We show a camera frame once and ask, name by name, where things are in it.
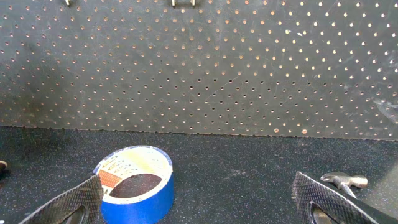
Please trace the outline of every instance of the pegboard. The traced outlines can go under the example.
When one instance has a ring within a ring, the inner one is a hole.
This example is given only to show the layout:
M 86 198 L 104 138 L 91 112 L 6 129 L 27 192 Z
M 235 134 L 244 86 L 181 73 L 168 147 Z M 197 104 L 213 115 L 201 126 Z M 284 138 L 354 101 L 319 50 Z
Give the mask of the pegboard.
M 398 138 L 398 1 L 1 1 L 0 124 Z

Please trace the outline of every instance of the speckled black surface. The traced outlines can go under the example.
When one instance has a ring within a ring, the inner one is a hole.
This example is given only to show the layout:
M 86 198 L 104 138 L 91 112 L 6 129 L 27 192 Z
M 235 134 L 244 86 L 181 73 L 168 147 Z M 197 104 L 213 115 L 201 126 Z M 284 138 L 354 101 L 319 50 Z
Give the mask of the speckled black surface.
M 0 128 L 0 220 L 17 223 L 85 180 L 109 153 L 138 144 L 173 160 L 175 202 L 161 223 L 297 223 L 295 172 L 363 174 L 358 198 L 398 218 L 398 143 Z

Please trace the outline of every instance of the blue tape side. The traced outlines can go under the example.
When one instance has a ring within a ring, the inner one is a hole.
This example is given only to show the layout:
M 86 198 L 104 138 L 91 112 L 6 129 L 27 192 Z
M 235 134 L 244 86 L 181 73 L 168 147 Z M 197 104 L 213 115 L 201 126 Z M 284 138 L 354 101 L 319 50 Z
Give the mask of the blue tape side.
M 147 200 L 127 205 L 102 202 L 101 211 L 109 224 L 153 224 L 169 212 L 173 201 L 174 173 L 166 186 Z

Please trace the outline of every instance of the tape roll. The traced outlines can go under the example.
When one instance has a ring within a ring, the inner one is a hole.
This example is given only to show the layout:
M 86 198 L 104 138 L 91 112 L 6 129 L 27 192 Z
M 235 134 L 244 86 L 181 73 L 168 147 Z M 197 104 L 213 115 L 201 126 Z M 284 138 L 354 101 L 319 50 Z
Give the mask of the tape roll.
M 132 146 L 105 157 L 93 171 L 99 174 L 104 190 L 101 211 L 109 224 L 155 223 L 170 210 L 174 200 L 174 176 L 170 157 L 152 146 Z M 117 198 L 112 190 L 122 181 L 139 174 L 162 180 L 136 197 Z

